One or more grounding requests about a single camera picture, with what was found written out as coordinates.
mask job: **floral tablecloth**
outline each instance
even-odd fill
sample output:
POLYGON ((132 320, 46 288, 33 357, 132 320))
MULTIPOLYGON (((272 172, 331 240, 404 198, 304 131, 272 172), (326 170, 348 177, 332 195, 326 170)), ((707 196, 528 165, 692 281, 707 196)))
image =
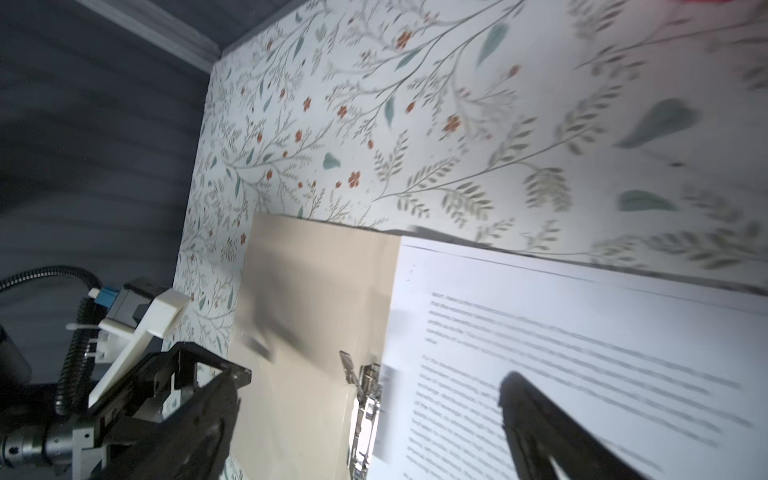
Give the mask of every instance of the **floral tablecloth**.
POLYGON ((214 67, 167 346, 226 355, 255 211, 764 294, 767 151, 766 0, 307 2, 214 67))

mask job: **clipboard clip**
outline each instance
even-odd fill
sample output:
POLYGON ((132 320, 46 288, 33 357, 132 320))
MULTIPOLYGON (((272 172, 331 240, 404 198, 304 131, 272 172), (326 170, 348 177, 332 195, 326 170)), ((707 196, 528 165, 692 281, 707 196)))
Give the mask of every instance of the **clipboard clip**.
POLYGON ((357 388, 357 395, 349 422, 349 454, 346 465, 351 480, 364 480, 368 475, 379 425, 382 386, 379 384, 378 363, 360 367, 355 375, 355 364, 347 352, 339 352, 347 383, 357 388))

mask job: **tabletop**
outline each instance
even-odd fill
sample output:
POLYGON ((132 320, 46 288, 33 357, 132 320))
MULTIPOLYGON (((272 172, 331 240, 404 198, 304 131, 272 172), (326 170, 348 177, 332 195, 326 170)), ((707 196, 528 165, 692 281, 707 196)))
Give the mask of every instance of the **tabletop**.
POLYGON ((764 0, 307 2, 214 66, 166 346, 227 354, 257 211, 764 295, 767 131, 764 0))

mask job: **beige clipboard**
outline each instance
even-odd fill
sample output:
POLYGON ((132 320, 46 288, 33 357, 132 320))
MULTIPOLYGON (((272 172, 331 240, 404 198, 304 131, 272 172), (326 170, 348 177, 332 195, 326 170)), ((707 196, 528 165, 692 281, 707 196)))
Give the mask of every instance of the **beige clipboard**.
POLYGON ((355 395, 339 351, 380 362, 400 237, 256 214, 228 358, 239 390, 230 452, 251 480, 349 478, 355 395))

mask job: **coiled hose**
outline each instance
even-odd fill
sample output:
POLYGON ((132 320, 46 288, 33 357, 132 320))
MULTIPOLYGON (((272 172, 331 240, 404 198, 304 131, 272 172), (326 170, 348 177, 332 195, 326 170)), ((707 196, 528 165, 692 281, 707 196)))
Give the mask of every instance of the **coiled hose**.
MULTIPOLYGON (((57 265, 35 268, 4 278, 0 280, 0 293, 31 280, 51 276, 66 276, 80 280, 89 291, 92 288, 101 288, 101 282, 93 273, 76 266, 57 265)), ((92 298, 86 296, 80 302, 77 323, 94 325, 98 323, 98 317, 96 304, 92 298)), ((90 382, 94 368, 94 360, 90 357, 86 358, 85 353, 88 352, 91 345, 89 340, 97 335, 98 330, 96 329, 77 329, 72 335, 72 341, 69 344, 69 350, 56 384, 54 410, 57 415, 67 416, 72 413, 73 408, 79 409, 81 407, 84 391, 90 382)))

